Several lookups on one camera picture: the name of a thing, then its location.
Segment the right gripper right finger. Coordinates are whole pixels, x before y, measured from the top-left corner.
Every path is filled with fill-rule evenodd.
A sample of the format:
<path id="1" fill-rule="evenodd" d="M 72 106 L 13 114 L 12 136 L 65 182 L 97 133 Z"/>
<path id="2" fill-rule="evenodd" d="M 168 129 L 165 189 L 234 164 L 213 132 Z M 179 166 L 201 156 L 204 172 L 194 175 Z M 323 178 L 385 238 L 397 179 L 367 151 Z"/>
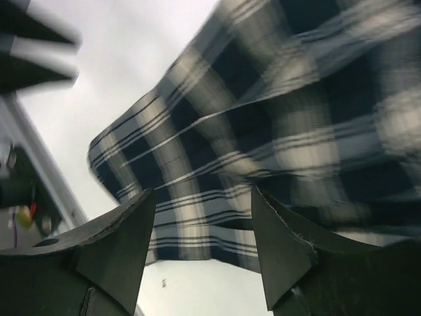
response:
<path id="1" fill-rule="evenodd" d="M 419 315 L 420 241 L 342 237 L 258 188 L 251 214 L 267 308 L 275 315 Z"/>

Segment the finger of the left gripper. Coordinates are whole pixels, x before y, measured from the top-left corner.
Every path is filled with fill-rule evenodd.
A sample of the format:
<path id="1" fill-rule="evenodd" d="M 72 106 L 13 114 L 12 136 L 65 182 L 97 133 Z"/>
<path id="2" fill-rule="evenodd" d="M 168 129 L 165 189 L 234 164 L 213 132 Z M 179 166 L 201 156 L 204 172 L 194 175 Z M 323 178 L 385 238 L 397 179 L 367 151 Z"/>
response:
<path id="1" fill-rule="evenodd" d="M 1 94 L 47 82 L 73 81 L 75 78 L 76 74 L 59 72 L 1 52 Z"/>
<path id="2" fill-rule="evenodd" d="M 75 30 L 43 13 L 29 13 L 29 4 L 30 1 L 1 1 L 1 54 L 10 54 L 15 38 L 80 46 Z"/>

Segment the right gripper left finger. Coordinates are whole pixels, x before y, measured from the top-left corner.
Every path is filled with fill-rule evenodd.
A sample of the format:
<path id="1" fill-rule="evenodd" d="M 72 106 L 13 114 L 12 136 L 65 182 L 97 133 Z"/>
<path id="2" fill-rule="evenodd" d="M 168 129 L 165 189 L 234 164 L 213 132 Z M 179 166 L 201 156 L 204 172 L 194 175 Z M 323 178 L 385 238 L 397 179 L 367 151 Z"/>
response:
<path id="1" fill-rule="evenodd" d="M 146 190 L 31 248 L 1 251 L 1 314 L 134 315 L 154 217 Z"/>

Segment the navy plaid skirt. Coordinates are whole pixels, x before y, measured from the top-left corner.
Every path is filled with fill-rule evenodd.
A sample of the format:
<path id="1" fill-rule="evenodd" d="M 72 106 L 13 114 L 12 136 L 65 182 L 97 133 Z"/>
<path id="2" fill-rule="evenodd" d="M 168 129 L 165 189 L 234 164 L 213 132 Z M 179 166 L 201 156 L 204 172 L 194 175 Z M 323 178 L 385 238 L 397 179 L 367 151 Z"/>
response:
<path id="1" fill-rule="evenodd" d="M 251 188 L 331 230 L 420 234 L 420 2 L 221 1 L 90 144 L 119 202 L 156 195 L 147 262 L 259 270 Z"/>

